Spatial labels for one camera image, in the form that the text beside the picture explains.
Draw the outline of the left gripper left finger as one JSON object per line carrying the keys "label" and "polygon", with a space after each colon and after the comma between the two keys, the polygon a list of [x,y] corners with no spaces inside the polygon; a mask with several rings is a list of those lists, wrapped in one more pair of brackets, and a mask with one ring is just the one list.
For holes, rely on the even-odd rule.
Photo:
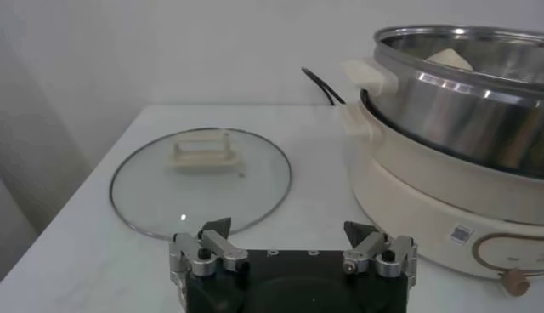
{"label": "left gripper left finger", "polygon": [[231,218],[206,222],[199,232],[176,233],[169,242],[169,266],[178,296],[187,295],[187,278],[208,278],[220,269],[236,274],[249,271],[249,253],[229,241]]}

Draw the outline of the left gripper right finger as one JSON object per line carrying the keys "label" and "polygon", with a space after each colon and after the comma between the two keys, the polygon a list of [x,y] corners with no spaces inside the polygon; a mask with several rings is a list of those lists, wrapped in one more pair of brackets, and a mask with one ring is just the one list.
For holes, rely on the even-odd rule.
{"label": "left gripper right finger", "polygon": [[352,246],[343,252],[343,271],[359,275],[374,270],[385,278],[404,275],[407,285],[417,283],[418,246],[410,236],[391,237],[373,225],[346,221],[344,232]]}

